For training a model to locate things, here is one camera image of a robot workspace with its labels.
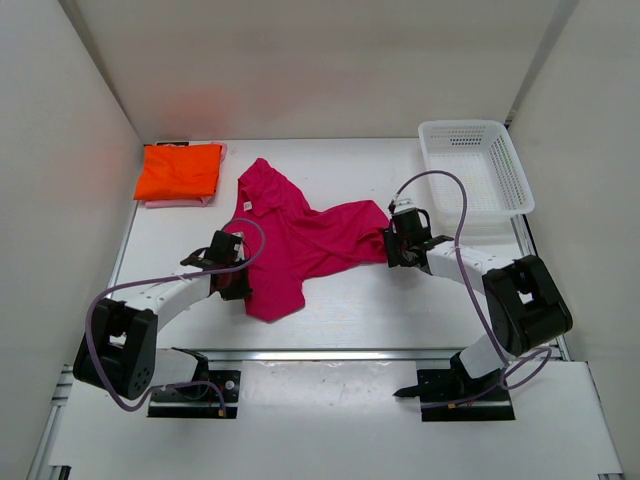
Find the magenta t-shirt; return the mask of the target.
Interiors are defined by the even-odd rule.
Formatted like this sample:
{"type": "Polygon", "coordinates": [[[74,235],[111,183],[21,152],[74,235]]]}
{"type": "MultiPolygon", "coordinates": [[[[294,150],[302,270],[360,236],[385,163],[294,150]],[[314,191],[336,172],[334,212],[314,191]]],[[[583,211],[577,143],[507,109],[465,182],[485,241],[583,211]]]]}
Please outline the magenta t-shirt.
{"type": "Polygon", "coordinates": [[[258,158],[239,177],[230,232],[241,232],[253,255],[252,294],[245,311],[266,323],[305,306],[303,283],[363,265],[384,263],[389,220],[371,200],[317,211],[302,191],[258,158]]]}

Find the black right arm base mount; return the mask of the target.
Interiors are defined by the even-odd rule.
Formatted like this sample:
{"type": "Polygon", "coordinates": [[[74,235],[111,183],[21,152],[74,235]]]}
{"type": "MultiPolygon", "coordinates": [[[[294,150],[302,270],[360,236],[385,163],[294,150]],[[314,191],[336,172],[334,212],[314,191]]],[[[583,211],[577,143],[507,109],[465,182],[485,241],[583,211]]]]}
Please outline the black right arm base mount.
{"type": "Polygon", "coordinates": [[[418,398],[422,422],[513,421],[515,412],[507,390],[499,385],[501,371],[471,378],[460,363],[448,369],[418,369],[415,385],[398,389],[399,399],[418,398]]]}

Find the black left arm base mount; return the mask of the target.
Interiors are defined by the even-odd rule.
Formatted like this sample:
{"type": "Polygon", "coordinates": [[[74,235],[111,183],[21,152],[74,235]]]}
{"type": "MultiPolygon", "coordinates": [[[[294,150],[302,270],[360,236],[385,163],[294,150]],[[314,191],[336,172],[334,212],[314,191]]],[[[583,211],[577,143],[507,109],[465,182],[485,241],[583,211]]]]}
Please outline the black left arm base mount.
{"type": "Polygon", "coordinates": [[[180,350],[196,361],[188,382],[198,385],[167,388],[151,394],[147,416],[163,419],[236,419],[241,390],[241,370],[215,366],[199,352],[180,350]]]}

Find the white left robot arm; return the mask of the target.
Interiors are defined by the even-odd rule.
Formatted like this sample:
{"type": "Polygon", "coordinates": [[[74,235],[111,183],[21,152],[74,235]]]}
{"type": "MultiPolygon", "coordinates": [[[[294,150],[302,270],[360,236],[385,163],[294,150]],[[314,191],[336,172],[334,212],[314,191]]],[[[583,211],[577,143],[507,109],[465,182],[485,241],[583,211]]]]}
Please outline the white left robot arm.
{"type": "Polygon", "coordinates": [[[218,294],[245,300],[252,290],[250,254],[241,232],[214,233],[211,244],[180,262],[170,282],[147,285],[128,299],[100,299],[91,313],[91,335],[105,376],[115,394],[136,400],[152,388],[178,385],[204,393],[208,361],[193,350],[159,348],[158,333],[191,306],[218,294]]]}

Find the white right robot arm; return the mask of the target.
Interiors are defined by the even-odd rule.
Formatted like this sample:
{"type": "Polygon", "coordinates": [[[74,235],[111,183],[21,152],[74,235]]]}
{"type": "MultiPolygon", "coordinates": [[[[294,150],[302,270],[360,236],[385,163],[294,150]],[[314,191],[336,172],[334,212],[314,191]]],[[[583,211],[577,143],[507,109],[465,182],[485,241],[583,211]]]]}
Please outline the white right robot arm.
{"type": "Polygon", "coordinates": [[[463,285],[485,333],[454,355],[450,372],[461,388],[497,380],[517,357],[570,331],[573,318],[542,259],[508,259],[431,234],[429,216],[411,204],[390,208],[383,231],[388,266],[417,268],[463,285]]]}

